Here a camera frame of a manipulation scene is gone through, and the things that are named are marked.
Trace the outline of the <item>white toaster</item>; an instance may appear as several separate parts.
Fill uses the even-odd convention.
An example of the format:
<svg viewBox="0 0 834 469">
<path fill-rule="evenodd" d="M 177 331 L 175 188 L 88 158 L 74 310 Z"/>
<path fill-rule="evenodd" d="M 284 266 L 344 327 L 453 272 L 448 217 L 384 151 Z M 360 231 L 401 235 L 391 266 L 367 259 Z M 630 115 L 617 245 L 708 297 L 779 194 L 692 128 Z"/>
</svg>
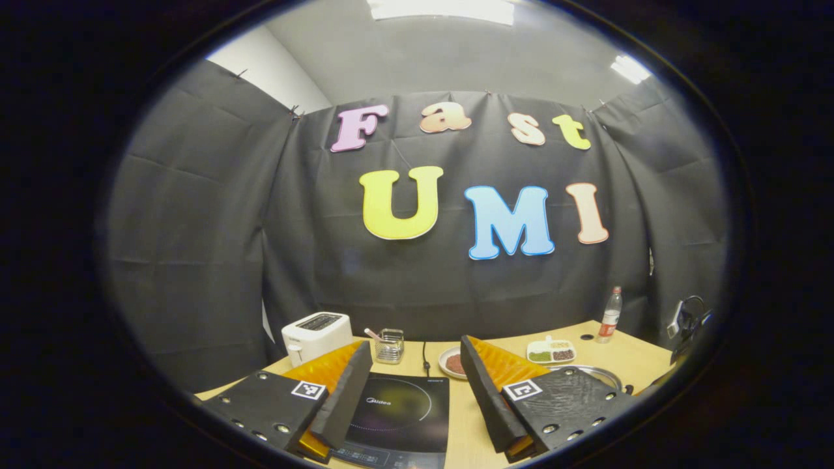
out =
<svg viewBox="0 0 834 469">
<path fill-rule="evenodd" d="M 281 330 L 292 368 L 352 343 L 351 319 L 320 311 L 287 324 Z"/>
</svg>

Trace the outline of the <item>steel pot with black handles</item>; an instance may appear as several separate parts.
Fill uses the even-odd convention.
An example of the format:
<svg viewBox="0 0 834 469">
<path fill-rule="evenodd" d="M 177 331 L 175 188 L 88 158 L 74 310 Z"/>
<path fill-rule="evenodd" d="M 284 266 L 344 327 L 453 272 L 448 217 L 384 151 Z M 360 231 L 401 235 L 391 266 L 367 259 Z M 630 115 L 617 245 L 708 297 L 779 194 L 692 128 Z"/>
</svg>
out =
<svg viewBox="0 0 834 469">
<path fill-rule="evenodd" d="M 574 370 L 574 371 L 582 371 L 587 375 L 594 377 L 596 380 L 601 381 L 605 385 L 613 387 L 618 391 L 623 391 L 625 394 L 633 395 L 634 394 L 634 386 L 632 385 L 624 385 L 619 377 L 614 374 L 614 372 L 599 368 L 598 366 L 589 366 L 589 365 L 557 365 L 557 366 L 548 366 L 548 370 L 550 371 L 565 371 L 565 370 Z"/>
</svg>

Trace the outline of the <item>clear bottle with red label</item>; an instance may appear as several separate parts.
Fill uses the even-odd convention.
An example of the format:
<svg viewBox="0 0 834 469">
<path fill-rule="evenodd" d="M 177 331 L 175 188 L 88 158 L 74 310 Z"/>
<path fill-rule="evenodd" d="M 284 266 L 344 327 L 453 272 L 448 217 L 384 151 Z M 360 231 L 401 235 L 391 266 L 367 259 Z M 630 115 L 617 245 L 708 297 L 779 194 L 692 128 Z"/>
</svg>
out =
<svg viewBox="0 0 834 469">
<path fill-rule="evenodd" d="M 608 343 L 616 332 L 618 320 L 622 314 L 622 288 L 614 286 L 610 299 L 605 306 L 601 327 L 596 335 L 597 343 Z"/>
</svg>

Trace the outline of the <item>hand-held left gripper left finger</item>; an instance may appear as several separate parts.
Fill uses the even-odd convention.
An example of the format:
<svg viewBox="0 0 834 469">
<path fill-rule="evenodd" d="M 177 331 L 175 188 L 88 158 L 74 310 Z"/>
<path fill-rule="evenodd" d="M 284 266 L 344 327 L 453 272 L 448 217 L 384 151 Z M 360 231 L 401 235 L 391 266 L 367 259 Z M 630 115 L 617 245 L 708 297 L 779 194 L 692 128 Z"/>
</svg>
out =
<svg viewBox="0 0 834 469">
<path fill-rule="evenodd" d="M 355 341 L 283 373 L 257 371 L 201 408 L 260 445 L 327 463 L 345 443 L 373 360 Z"/>
</svg>

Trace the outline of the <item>small ceiling light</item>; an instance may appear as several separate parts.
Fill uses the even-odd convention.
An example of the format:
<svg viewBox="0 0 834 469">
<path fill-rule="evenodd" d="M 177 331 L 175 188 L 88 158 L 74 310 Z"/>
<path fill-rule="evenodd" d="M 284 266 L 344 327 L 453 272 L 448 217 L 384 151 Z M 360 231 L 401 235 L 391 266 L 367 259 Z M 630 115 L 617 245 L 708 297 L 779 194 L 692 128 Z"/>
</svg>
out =
<svg viewBox="0 0 834 469">
<path fill-rule="evenodd" d="M 633 84 L 640 84 L 652 77 L 649 70 L 627 55 L 617 55 L 610 68 Z"/>
</svg>

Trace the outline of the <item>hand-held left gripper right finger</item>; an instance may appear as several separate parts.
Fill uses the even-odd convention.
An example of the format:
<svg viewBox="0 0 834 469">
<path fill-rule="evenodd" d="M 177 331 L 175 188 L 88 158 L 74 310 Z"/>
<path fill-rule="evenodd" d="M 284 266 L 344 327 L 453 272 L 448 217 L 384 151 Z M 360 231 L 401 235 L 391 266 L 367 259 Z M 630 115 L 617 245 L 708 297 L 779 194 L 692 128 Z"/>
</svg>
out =
<svg viewBox="0 0 834 469">
<path fill-rule="evenodd" d="M 549 370 L 470 335 L 461 364 L 489 439 L 509 462 L 564 451 L 638 403 L 576 366 Z"/>
</svg>

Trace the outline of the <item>white round plate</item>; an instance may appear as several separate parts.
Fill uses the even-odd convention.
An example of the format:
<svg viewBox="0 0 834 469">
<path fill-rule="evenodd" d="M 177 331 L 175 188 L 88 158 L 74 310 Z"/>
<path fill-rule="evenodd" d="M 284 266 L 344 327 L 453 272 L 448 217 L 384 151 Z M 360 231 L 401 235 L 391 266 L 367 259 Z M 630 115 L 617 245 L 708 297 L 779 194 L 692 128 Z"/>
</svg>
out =
<svg viewBox="0 0 834 469">
<path fill-rule="evenodd" d="M 458 375 L 456 373 L 448 371 L 447 368 L 446 368 L 446 358 L 450 354 L 457 354 L 457 353 L 461 353 L 461 347 L 459 347 L 459 345 L 455 345 L 454 347 L 451 347 L 450 349 L 445 350 L 443 353 L 441 353 L 440 357 L 439 357 L 440 370 L 443 371 L 444 374 L 446 374 L 447 376 L 450 376 L 452 378 L 459 379 L 459 380 L 467 380 L 467 374 L 465 374 L 465 376 L 463 377 L 461 375 Z"/>
</svg>

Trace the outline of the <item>large ceiling light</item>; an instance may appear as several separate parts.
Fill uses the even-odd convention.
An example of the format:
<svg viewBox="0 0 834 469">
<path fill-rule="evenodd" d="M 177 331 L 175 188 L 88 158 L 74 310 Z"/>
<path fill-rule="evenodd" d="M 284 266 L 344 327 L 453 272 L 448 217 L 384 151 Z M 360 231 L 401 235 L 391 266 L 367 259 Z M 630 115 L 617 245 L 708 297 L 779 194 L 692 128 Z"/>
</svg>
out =
<svg viewBox="0 0 834 469">
<path fill-rule="evenodd" d="M 366 0 L 376 21 L 449 17 L 513 25 L 513 3 L 506 0 Z"/>
</svg>

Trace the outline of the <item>white divided dish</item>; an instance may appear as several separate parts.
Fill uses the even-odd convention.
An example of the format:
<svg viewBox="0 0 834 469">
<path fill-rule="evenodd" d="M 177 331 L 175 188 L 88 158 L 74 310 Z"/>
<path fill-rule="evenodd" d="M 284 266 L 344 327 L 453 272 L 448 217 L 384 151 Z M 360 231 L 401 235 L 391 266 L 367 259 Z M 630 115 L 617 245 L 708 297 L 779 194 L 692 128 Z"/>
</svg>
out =
<svg viewBox="0 0 834 469">
<path fill-rule="evenodd" d="M 539 339 L 539 341 L 531 341 L 529 344 L 527 344 L 526 351 L 525 351 L 525 358 L 527 360 L 529 360 L 527 358 L 527 354 L 529 352 L 539 352 L 539 351 L 544 351 L 544 350 L 550 350 L 551 352 L 553 352 L 554 350 L 557 350 L 557 349 L 552 349 L 550 347 L 550 343 L 553 342 L 553 341 L 569 342 L 569 344 L 571 344 L 571 348 L 569 348 L 569 349 L 572 349 L 572 350 L 575 351 L 575 358 L 576 358 L 577 353 L 576 353 L 575 347 L 571 343 L 571 341 L 568 341 L 568 339 L 553 339 L 550 335 L 546 335 L 545 339 Z M 567 362 L 554 362 L 554 360 L 552 360 L 551 363 L 540 364 L 540 365 L 551 365 L 551 364 L 561 364 L 561 363 L 567 363 Z"/>
</svg>

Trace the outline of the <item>black induction cooktop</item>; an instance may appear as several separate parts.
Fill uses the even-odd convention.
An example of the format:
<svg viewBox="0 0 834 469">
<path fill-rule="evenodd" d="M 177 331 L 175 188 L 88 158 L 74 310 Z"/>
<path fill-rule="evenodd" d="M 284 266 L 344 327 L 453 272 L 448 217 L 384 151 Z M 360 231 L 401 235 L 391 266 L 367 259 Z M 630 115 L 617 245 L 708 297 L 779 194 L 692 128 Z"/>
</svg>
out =
<svg viewBox="0 0 834 469">
<path fill-rule="evenodd" d="M 334 459 L 366 469 L 444 469 L 450 380 L 371 372 Z"/>
</svg>

